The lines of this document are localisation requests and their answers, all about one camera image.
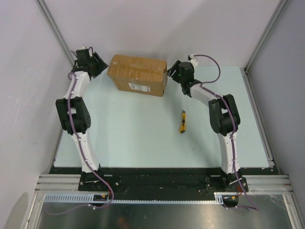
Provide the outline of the brown cardboard express box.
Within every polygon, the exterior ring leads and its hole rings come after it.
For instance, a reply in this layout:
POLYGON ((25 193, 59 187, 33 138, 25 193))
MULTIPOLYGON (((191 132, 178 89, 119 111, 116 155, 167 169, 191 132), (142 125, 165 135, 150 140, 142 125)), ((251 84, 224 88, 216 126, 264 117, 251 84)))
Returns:
POLYGON ((167 85, 167 62, 159 59, 116 54, 112 57, 107 75, 120 91, 162 97, 167 85), (128 83, 149 86, 151 91, 130 89, 128 83))

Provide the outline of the yellow utility knife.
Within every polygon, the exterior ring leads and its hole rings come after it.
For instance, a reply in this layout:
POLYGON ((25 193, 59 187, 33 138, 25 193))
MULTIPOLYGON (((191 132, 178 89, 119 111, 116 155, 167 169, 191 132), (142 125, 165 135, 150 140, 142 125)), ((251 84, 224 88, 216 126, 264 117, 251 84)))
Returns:
POLYGON ((181 115, 181 123, 179 127, 179 133, 183 134, 186 131, 186 112, 183 110, 181 115))

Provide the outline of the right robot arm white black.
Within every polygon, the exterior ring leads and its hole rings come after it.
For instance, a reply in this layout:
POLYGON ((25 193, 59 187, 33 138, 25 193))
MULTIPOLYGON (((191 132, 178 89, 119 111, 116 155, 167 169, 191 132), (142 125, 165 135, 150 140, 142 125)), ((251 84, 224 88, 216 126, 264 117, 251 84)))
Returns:
POLYGON ((196 80, 191 62, 177 60, 167 75, 180 84, 184 95, 208 107, 210 125, 218 136, 221 149, 220 187, 224 191, 232 191, 241 178, 236 152, 236 136, 241 120, 234 97, 215 93, 196 80))

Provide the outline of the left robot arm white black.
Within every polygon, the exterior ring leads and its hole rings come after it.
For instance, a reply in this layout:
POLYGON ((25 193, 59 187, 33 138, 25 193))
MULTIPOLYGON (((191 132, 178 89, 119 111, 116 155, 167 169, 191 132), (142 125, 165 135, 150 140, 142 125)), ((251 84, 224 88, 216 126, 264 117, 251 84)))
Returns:
POLYGON ((92 79, 109 66, 92 47, 81 46, 72 53, 76 59, 68 73, 71 83, 65 96, 56 100, 55 105, 62 129, 72 137, 77 147, 82 172, 91 173, 99 170, 100 163, 92 148, 89 136, 91 115, 83 96, 92 79))

